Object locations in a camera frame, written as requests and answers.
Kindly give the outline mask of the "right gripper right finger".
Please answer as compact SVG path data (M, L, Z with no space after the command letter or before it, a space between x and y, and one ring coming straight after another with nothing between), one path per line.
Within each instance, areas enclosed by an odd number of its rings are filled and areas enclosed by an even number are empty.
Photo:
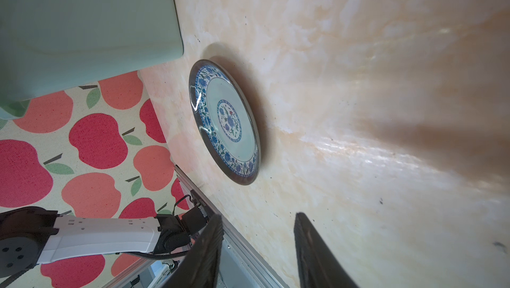
M303 212L296 214L294 236L301 287L357 287Z

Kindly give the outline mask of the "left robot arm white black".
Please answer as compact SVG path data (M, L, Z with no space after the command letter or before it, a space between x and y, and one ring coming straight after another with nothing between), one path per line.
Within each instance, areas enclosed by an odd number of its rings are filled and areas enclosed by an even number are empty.
M150 260L179 257L209 218L201 207L182 216L79 218L41 207L1 213L1 277L73 257L128 253Z

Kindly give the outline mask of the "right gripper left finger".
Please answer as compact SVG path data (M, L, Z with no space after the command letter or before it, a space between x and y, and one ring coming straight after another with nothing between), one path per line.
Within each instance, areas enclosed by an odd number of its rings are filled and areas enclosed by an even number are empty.
M216 287L223 235L222 217L215 214L177 270L161 287Z

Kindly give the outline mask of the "teal patterned small plate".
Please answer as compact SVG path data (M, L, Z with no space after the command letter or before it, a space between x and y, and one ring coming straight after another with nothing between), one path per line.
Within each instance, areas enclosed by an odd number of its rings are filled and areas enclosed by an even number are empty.
M240 185L260 171L261 143L251 107L236 80L216 62L197 61L189 75L189 99L203 142L220 170Z

